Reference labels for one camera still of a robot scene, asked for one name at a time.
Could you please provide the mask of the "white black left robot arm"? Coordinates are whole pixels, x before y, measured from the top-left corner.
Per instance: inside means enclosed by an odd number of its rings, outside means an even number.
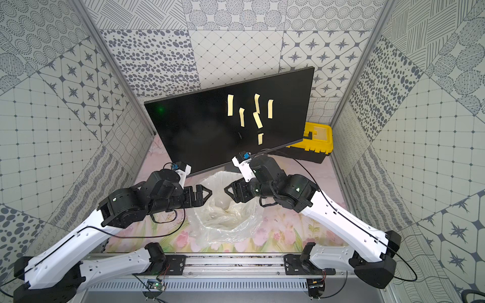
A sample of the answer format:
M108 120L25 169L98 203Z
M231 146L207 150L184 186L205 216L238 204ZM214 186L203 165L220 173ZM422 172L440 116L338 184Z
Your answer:
M104 198L78 227L35 257L15 262L14 276L23 280L13 293L14 302L68 302L99 282L132 274L159 274L169 262L155 237L131 253L104 260L84 258L110 237L156 213L202 207L212 191L201 184L185 186L187 172L162 169L147 181L117 189Z

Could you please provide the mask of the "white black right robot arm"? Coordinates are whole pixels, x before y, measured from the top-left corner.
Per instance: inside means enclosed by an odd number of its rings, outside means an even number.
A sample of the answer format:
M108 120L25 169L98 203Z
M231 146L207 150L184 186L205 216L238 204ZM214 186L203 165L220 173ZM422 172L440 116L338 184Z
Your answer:
M288 175L267 155L240 153L232 163L242 178L224 191L236 203L253 198L273 198L274 203L324 225L341 238L345 247L326 249L312 244L304 261L326 268L352 271L363 282L384 289L394 278L401 237L395 231L381 231L363 222L335 203L318 185L300 174Z

